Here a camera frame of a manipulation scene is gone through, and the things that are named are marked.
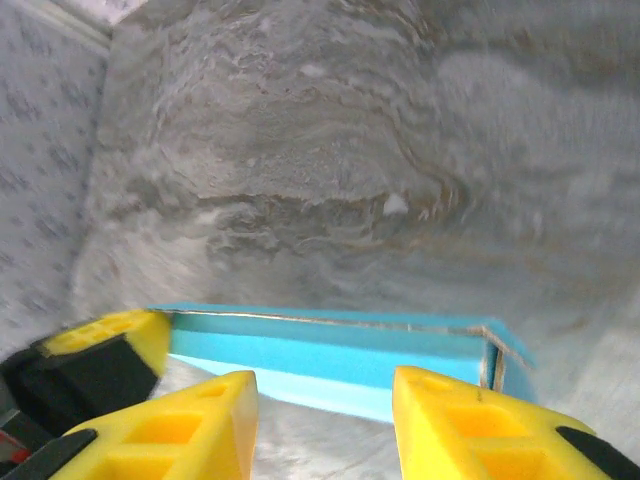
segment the yellow plastic pad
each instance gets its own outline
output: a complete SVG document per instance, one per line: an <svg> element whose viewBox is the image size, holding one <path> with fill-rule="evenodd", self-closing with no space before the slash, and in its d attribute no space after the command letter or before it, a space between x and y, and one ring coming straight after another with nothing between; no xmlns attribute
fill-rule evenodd
<svg viewBox="0 0 640 480"><path fill-rule="evenodd" d="M608 480L556 431L583 423L416 367L398 367L393 419L403 480Z"/></svg>
<svg viewBox="0 0 640 480"><path fill-rule="evenodd" d="M78 425L98 438L51 480L247 480L258 430L253 372L234 372Z"/></svg>
<svg viewBox="0 0 640 480"><path fill-rule="evenodd" d="M164 374L171 324L162 312L131 310L112 313L47 339L42 346L51 355L86 350L116 335L125 334L131 348L157 377Z"/></svg>

